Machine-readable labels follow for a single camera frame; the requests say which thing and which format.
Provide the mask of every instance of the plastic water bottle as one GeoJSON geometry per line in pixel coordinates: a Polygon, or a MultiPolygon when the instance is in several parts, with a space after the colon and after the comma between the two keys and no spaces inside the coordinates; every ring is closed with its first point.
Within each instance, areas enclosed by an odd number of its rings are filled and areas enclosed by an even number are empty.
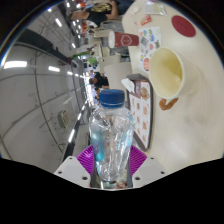
{"type": "Polygon", "coordinates": [[[135,120],[124,107],[124,91],[103,90],[101,105],[90,116],[90,136],[99,176],[115,181],[124,173],[132,144],[135,120]]]}

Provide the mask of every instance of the white cup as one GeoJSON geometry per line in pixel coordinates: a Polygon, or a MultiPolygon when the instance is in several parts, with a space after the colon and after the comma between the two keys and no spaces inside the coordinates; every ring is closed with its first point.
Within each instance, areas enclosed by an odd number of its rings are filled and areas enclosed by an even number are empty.
{"type": "Polygon", "coordinates": [[[157,49],[150,61],[150,82],[158,96],[168,101],[199,88],[199,69],[168,47],[157,49]]]}

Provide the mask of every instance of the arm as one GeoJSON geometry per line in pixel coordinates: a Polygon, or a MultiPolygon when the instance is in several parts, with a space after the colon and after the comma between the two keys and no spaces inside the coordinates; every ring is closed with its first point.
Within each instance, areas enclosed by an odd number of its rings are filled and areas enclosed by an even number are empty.
{"type": "Polygon", "coordinates": [[[106,15],[108,20],[115,19],[118,16],[117,3],[112,1],[110,4],[112,5],[112,10],[111,14],[106,15]]]}

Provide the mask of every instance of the paper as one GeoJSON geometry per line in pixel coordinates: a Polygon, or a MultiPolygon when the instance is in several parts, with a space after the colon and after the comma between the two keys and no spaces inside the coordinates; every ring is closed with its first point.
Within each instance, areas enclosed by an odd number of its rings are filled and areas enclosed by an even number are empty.
{"type": "Polygon", "coordinates": [[[139,30],[140,58],[139,68],[150,72],[150,59],[152,54],[161,46],[160,27],[148,27],[139,30]]]}
{"type": "Polygon", "coordinates": [[[130,10],[130,13],[135,15],[137,12],[139,12],[140,9],[141,9],[140,7],[134,7],[130,10]]]}
{"type": "Polygon", "coordinates": [[[157,14],[166,16],[166,10],[162,3],[159,3],[157,1],[145,1],[145,14],[157,14]]]}
{"type": "Polygon", "coordinates": [[[129,92],[133,92],[134,93],[134,91],[135,91],[135,85],[134,85],[134,83],[130,79],[122,79],[121,82],[122,82],[122,84],[124,85],[124,87],[129,92]]]}
{"type": "Polygon", "coordinates": [[[145,148],[149,144],[151,127],[151,96],[148,82],[138,81],[134,94],[129,94],[130,110],[135,119],[135,133],[138,135],[145,148]]]}

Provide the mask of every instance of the chair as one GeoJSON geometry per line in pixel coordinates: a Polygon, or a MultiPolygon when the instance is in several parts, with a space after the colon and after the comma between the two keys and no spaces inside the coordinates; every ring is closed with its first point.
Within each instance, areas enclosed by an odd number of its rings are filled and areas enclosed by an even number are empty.
{"type": "Polygon", "coordinates": [[[108,78],[110,89],[123,90],[125,92],[125,101],[127,101],[126,88],[121,83],[121,80],[132,74],[131,62],[107,65],[104,67],[104,71],[108,78]]]}
{"type": "Polygon", "coordinates": [[[98,62],[99,62],[99,66],[100,66],[100,73],[104,73],[105,66],[119,64],[121,62],[121,55],[100,57],[98,59],[98,62]]]}

